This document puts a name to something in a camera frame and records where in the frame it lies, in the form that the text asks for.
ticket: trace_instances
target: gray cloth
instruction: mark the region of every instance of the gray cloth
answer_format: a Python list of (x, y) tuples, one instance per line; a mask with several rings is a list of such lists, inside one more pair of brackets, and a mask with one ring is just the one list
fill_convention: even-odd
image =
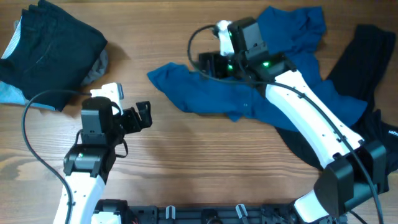
[[(12, 52), (17, 47), (18, 41), (21, 37), (21, 23), (19, 21), (15, 21), (14, 23), (15, 33), (12, 36), (12, 39), (7, 46), (5, 52), (3, 53), (1, 58), (8, 58), (12, 54)], [(95, 80), (101, 78), (105, 72), (106, 67), (108, 66), (108, 53), (105, 50), (101, 52), (99, 58), (94, 63), (93, 68), (88, 72), (86, 78), (82, 81), (81, 85), (89, 85), (93, 83)], [(17, 104), (17, 105), (26, 105), (29, 101), (25, 99), (22, 91), (12, 85), (8, 85), (4, 82), (0, 82), (0, 103), (7, 104)], [(33, 103), (32, 106), (37, 108), (43, 108), (48, 110), (55, 110), (54, 107), (43, 105), (39, 103)]]

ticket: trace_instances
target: folded clothing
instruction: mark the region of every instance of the folded clothing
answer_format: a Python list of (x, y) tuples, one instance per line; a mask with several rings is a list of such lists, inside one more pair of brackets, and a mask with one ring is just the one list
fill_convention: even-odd
[[(374, 110), (374, 91), (383, 78), (396, 35), (374, 25), (358, 25), (354, 39), (329, 74), (339, 94), (368, 102), (364, 114), (351, 126), (365, 141), (379, 140), (387, 150), (386, 175), (398, 168), (398, 127), (381, 121), (381, 112)], [(289, 149), (307, 164), (322, 169), (318, 157), (301, 133), (276, 128)], [(386, 177), (384, 191), (389, 186)]]
[[(0, 80), (30, 100), (45, 90), (76, 90), (107, 44), (102, 33), (44, 1), (22, 10), (21, 37), (0, 60)], [(43, 96), (36, 102), (63, 110), (70, 95)]]
[[(285, 52), (304, 80), (324, 104), (351, 126), (361, 117), (366, 102), (339, 95), (332, 81), (322, 81), (314, 56), (326, 30), (320, 7), (284, 12), (268, 7), (258, 18), (262, 38), (270, 53)], [(226, 113), (232, 121), (245, 116), (291, 131), (298, 131), (280, 109), (248, 85), (230, 85), (205, 80), (184, 65), (170, 63), (148, 74), (149, 80), (176, 107), (191, 113)]]
[[(10, 54), (12, 54), (12, 52), (15, 50), (19, 42), (19, 39), (21, 37), (21, 20), (14, 23), (14, 29), (15, 33), (12, 36), (9, 45), (7, 46), (7, 49), (4, 51), (1, 57), (2, 59), (8, 58), (8, 56), (10, 56)], [(108, 62), (108, 54), (104, 49), (99, 55), (99, 58), (94, 63), (91, 70), (88, 72), (85, 79), (82, 81), (81, 85), (89, 85), (95, 80), (101, 78), (106, 73), (106, 67), (108, 66)], [(0, 82), (0, 93), (0, 103), (26, 105), (29, 102), (29, 100), (25, 99), (24, 94), (20, 89), (4, 82)], [(32, 106), (36, 108), (43, 108), (46, 110), (55, 110), (53, 106), (43, 105), (40, 103), (33, 103)]]

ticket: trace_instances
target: blue shirt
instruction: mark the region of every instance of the blue shirt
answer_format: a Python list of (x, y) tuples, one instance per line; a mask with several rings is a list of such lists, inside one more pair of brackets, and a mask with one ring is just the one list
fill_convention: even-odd
[[(314, 56), (326, 30), (320, 7), (285, 12), (268, 7), (257, 19), (262, 38), (271, 54), (285, 52), (322, 102), (347, 126), (364, 112), (365, 101), (339, 95), (330, 80), (322, 81)], [(276, 106), (247, 85), (205, 80), (185, 65), (169, 63), (148, 74), (155, 87), (180, 110), (188, 113), (220, 114), (237, 121), (242, 116), (298, 131)]]

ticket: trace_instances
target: black cloth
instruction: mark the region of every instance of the black cloth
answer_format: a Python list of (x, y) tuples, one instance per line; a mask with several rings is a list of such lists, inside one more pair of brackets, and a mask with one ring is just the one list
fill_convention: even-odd
[[(374, 110), (374, 91), (386, 71), (396, 35), (373, 25), (358, 25), (354, 39), (329, 74), (328, 78), (341, 95), (368, 102), (364, 114), (351, 127), (365, 141), (379, 140), (387, 150), (387, 175), (398, 168), (398, 127), (381, 121), (381, 112)], [(276, 128), (292, 152), (307, 164), (322, 169), (317, 155), (305, 138), (297, 132)]]
[[(0, 80), (30, 100), (45, 90), (76, 90), (107, 44), (103, 34), (63, 9), (40, 0), (22, 10), (21, 37), (0, 60)], [(36, 103), (63, 110), (71, 95), (54, 93)]]

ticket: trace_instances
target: wooden table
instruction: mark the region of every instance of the wooden table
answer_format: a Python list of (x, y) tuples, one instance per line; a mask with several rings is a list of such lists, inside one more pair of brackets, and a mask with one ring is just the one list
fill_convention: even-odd
[[(0, 0), (0, 52), (12, 23), (30, 0)], [(293, 10), (322, 5), (328, 32), (317, 59), (325, 78), (352, 39), (356, 24), (375, 24), (398, 32), (398, 5), (392, 1), (178, 1), (112, 2), (54, 0), (77, 19), (97, 28), (108, 39), (109, 72), (85, 88), (120, 82), (123, 106), (149, 100), (154, 124), (126, 136), (130, 153), (118, 159), (103, 198), (126, 199), (130, 205), (235, 205), (290, 202), (307, 193), (318, 171), (297, 158), (272, 126), (255, 120), (237, 123), (225, 116), (183, 113), (156, 90), (146, 73), (168, 62), (187, 63), (191, 33), (222, 19), (257, 17), (267, 6)], [(210, 33), (194, 43), (197, 53), (216, 50)], [(376, 90), (376, 107), (387, 123), (398, 125), (398, 51)], [(62, 159), (81, 128), (75, 98), (64, 113), (31, 110), (29, 139), (37, 152), (59, 172)], [(0, 223), (52, 223), (61, 183), (28, 152), (21, 134), (22, 107), (0, 105)], [(385, 223), (397, 223), (398, 173), (389, 176), (391, 190), (380, 196)], [(372, 200), (355, 209), (376, 223)], [(353, 217), (350, 223), (359, 223)]]

